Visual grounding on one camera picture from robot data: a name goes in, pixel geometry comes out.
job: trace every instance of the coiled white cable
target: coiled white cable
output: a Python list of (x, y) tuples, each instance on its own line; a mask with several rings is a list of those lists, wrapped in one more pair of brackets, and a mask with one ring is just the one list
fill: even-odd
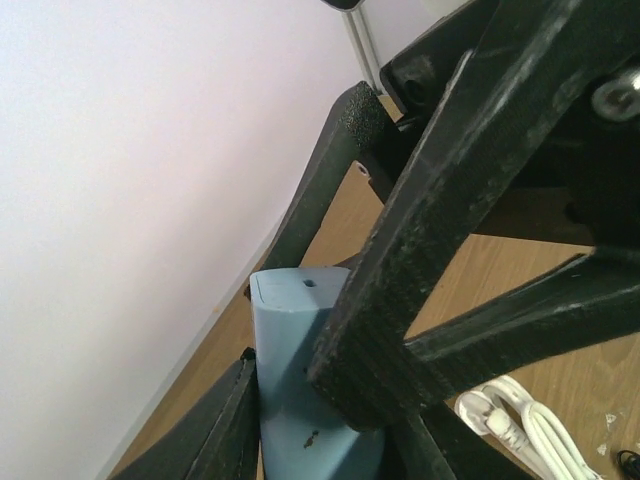
[[(509, 416), (503, 401), (522, 417), (524, 430)], [(475, 433), (494, 435), (544, 480), (602, 479), (589, 468), (558, 417), (507, 375), (460, 395), (455, 411)]]

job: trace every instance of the white wall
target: white wall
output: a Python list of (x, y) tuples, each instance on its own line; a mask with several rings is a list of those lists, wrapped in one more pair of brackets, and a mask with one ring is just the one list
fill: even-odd
[(1, 479), (108, 472), (360, 78), (320, 1), (0, 0)]
[(424, 33), (465, 0), (367, 0), (363, 15), (369, 25), (380, 65)]

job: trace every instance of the wooden floor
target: wooden floor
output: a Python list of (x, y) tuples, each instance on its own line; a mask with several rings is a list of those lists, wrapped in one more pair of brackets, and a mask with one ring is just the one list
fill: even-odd
[[(352, 168), (304, 263), (331, 265), (358, 252), (381, 208), (366, 179)], [(445, 322), (584, 251), (568, 245), (471, 236), (410, 332)], [(114, 472), (167, 432), (252, 344), (249, 301), (238, 293)], [(622, 478), (612, 453), (620, 448), (640, 450), (640, 336), (547, 359), (512, 375), (558, 415), (596, 471), (607, 479)]]

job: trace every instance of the blue container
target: blue container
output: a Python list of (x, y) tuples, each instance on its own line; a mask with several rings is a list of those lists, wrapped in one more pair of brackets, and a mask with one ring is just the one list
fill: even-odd
[(358, 433), (307, 382), (314, 341), (349, 271), (287, 268), (251, 276), (268, 480), (374, 480), (384, 433)]

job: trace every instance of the baseboard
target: baseboard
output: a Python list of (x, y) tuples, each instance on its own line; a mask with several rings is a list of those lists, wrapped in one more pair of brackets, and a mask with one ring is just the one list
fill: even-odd
[[(222, 297), (222, 300), (220, 301), (220, 306), (224, 306), (224, 308), (226, 308), (227, 305), (231, 303), (231, 300), (233, 299), (237, 291), (240, 288), (242, 288), (243, 284), (247, 280), (247, 277), (251, 274), (252, 270), (254, 269), (258, 261), (260, 261), (260, 258), (262, 257), (264, 252), (266, 252), (267, 248), (269, 248), (269, 245), (271, 244), (273, 238), (275, 237), (278, 231), (278, 227), (280, 226), (281, 221), (282, 221), (282, 217), (278, 219), (273, 229), (263, 239), (258, 249), (249, 258), (249, 260), (247, 261), (246, 265), (244, 266), (244, 268), (242, 269), (242, 271), (240, 272), (236, 280), (231, 284), (227, 293)], [(222, 312), (224, 312), (224, 308), (221, 308), (220, 311), (216, 311), (212, 313), (211, 316), (207, 319), (204, 326), (200, 329), (200, 331), (195, 336), (193, 341), (189, 344), (189, 346), (186, 348), (184, 353), (180, 356), (180, 359), (176, 362), (174, 367), (171, 369), (165, 381), (162, 382), (162, 384), (160, 385), (156, 393), (153, 395), (153, 397), (149, 400), (146, 407), (142, 410), (142, 412), (140, 413), (136, 421), (133, 423), (133, 425), (131, 425), (131, 428), (129, 428), (129, 431), (126, 433), (124, 438), (120, 441), (120, 443), (118, 444), (118, 447), (111, 454), (107, 463), (98, 473), (96, 480), (105, 480), (109, 477), (109, 475), (111, 475), (111, 472), (113, 471), (115, 466), (118, 464), (118, 462), (122, 458), (122, 455), (124, 455), (124, 453), (129, 448), (129, 445), (131, 445), (131, 443), (136, 438), (138, 433), (140, 433), (140, 431), (142, 430), (142, 427), (144, 427), (145, 423), (147, 423), (147, 420), (149, 420), (149, 417), (151, 417), (151, 414), (155, 411), (155, 409), (158, 407), (158, 405), (160, 404), (164, 396), (167, 394), (167, 392), (171, 388), (171, 385), (173, 385), (173, 383), (176, 381), (176, 379), (178, 378), (178, 376), (180, 375), (184, 367), (187, 365), (187, 363), (189, 362), (189, 360), (191, 359), (195, 351), (198, 349), (198, 347), (200, 346), (204, 338), (207, 336), (209, 331), (213, 328), (215, 323), (218, 321), (218, 318), (220, 318), (220, 315), (222, 315)]]

